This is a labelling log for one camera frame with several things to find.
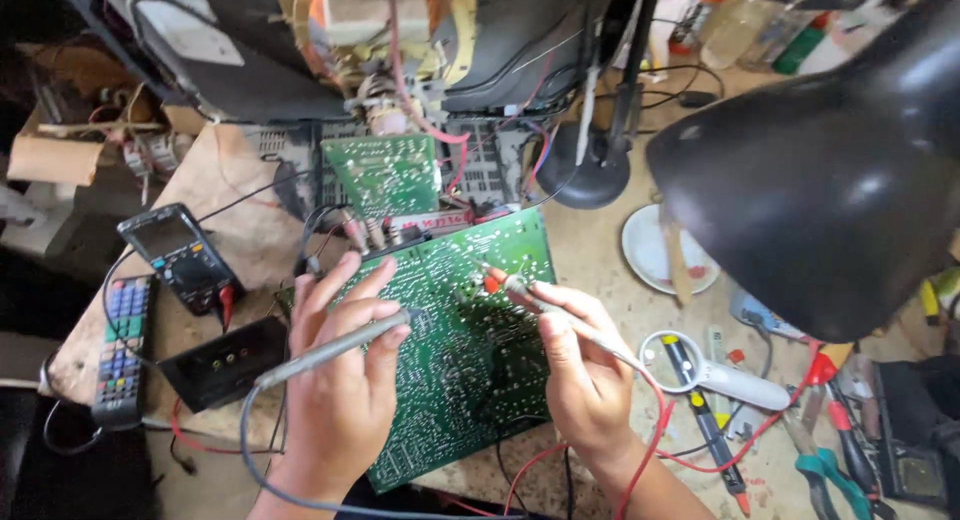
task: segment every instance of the remote control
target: remote control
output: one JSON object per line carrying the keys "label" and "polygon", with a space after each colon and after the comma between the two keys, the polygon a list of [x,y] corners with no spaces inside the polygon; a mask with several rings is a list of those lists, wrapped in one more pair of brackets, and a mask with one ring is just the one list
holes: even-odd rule
{"label": "remote control", "polygon": [[[94,422],[103,429],[133,428],[143,417],[143,370],[135,353],[145,353],[154,282],[153,276],[140,276],[114,280],[107,288],[106,316],[116,330],[106,324],[91,408]],[[126,347],[121,339],[126,339]]]}

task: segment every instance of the circuit board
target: circuit board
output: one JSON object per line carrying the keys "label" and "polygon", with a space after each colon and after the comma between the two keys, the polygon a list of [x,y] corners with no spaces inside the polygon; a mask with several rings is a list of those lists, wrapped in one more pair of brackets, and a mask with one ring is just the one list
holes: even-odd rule
{"label": "circuit board", "polygon": [[396,135],[324,139],[326,161],[365,218],[440,209],[440,170],[433,137]]}
{"label": "circuit board", "polygon": [[[396,415],[366,473],[378,492],[549,418],[536,320],[502,290],[486,293],[476,262],[554,282],[540,212],[528,208],[392,255],[396,275],[380,297],[425,312],[400,347]],[[379,261],[364,263],[343,292]]]}

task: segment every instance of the workbench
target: workbench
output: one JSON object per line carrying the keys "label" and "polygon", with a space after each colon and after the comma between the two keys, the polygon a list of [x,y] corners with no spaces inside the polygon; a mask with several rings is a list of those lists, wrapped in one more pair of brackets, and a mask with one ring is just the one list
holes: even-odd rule
{"label": "workbench", "polygon": [[[689,79],[689,74],[672,76],[666,84],[655,87],[676,90]],[[758,78],[741,72],[726,72],[727,95],[737,94],[769,78]],[[714,90],[709,77],[701,76],[694,89]],[[610,102],[601,103],[597,120],[602,124],[609,117]],[[643,128],[659,129],[687,112],[674,103],[644,111]],[[650,203],[654,185],[643,158],[645,138],[630,153],[632,173],[624,194],[601,210],[582,211],[563,208],[556,203],[543,206],[543,216],[550,241],[558,283],[576,287],[594,295],[606,305],[627,342],[636,348],[654,330],[675,329],[703,342],[707,328],[717,325],[725,334],[729,350],[742,349],[743,364],[748,371],[758,371],[766,346],[752,329],[739,324],[728,314],[728,293],[733,282],[721,278],[705,292],[694,296],[692,304],[680,309],[673,297],[655,292],[631,271],[620,250],[620,231],[635,210]],[[200,217],[237,199],[242,193],[266,185],[273,178],[275,164],[264,163],[250,149],[242,131],[232,126],[208,125],[199,136],[183,165],[167,184],[157,206],[185,203],[194,216]],[[260,202],[249,200],[204,222],[214,231],[212,241],[225,261],[234,269],[249,295],[236,308],[233,326],[257,319],[271,309],[272,293],[282,283],[290,284],[291,271],[303,229],[302,222],[276,206],[271,206],[270,191]],[[346,245],[334,238],[323,257],[334,260]],[[150,267],[139,256],[123,263],[116,278],[149,274]],[[168,290],[161,289],[154,308],[155,325],[150,356],[161,359],[180,353],[216,337],[219,323],[213,317],[197,319],[175,300]],[[876,360],[919,359],[938,354],[942,337],[926,326],[919,305],[907,305],[901,321],[904,327],[893,327],[885,338],[869,338],[862,343],[863,352]],[[51,375],[54,386],[67,397],[91,403],[99,350],[104,337],[105,318],[100,296],[78,321],[59,355],[53,361]],[[809,360],[808,348],[774,337],[774,359],[770,379],[787,384],[797,383]],[[262,394],[254,406],[250,420],[250,441],[264,446],[270,440],[280,407],[280,388]],[[156,373],[148,378],[148,418],[166,422],[176,399],[173,389]],[[199,414],[186,409],[180,414],[185,428],[198,432],[237,438],[240,406],[238,403]],[[647,384],[638,379],[633,391],[632,427],[643,436],[651,434],[656,401]],[[815,430],[821,446],[837,446],[836,432],[827,417],[822,416]],[[517,469],[537,452],[557,443],[552,425],[543,425],[522,433],[502,444],[507,470]],[[690,410],[678,402],[660,448],[678,451],[702,444],[703,437]],[[736,453],[737,443],[730,443]],[[782,425],[770,428],[740,462],[740,471],[749,484],[749,498],[754,520],[780,518],[812,518],[806,480],[793,467],[796,449]],[[691,454],[688,460],[712,467],[706,451]],[[608,518],[612,512],[590,473],[575,453],[571,453],[574,493],[578,518]],[[726,492],[721,478],[668,462],[674,471],[706,505],[722,519],[742,518],[736,501]],[[414,481],[429,488],[487,501],[503,502],[508,484],[500,474],[494,449],[442,467]],[[530,468],[517,488],[526,505],[535,511],[555,517],[566,514],[567,482],[563,457],[554,454]],[[845,519],[853,517],[845,501],[833,498]],[[889,501],[902,518],[943,518],[945,515],[911,505]]]}

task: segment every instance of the pliers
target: pliers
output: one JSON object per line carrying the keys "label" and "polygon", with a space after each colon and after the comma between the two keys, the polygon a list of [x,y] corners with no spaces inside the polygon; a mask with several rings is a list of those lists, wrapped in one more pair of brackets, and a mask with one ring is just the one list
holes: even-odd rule
{"label": "pliers", "polygon": [[853,509],[857,520],[871,520],[873,514],[870,509],[870,501],[863,490],[840,471],[834,451],[816,446],[813,436],[804,429],[804,426],[800,423],[800,418],[793,409],[788,410],[783,415],[783,423],[786,424],[787,433],[790,434],[790,438],[793,439],[793,443],[799,451],[797,461],[793,465],[797,468],[797,471],[806,477],[806,481],[810,485],[810,502],[813,504],[813,510],[817,513],[817,518],[819,520],[840,520],[827,490],[827,481],[829,480],[846,498],[846,502]]}

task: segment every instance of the white plate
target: white plate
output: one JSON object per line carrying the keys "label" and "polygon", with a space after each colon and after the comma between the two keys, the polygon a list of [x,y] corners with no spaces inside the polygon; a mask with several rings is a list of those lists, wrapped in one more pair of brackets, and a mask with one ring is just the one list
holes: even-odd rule
{"label": "white plate", "polygon": [[[660,226],[660,205],[643,207],[631,214],[623,226],[620,240],[623,255],[641,280],[658,291],[677,294],[670,281],[670,263]],[[686,231],[679,232],[679,246],[690,270],[693,292],[699,293],[710,287],[720,276],[720,266]]]}

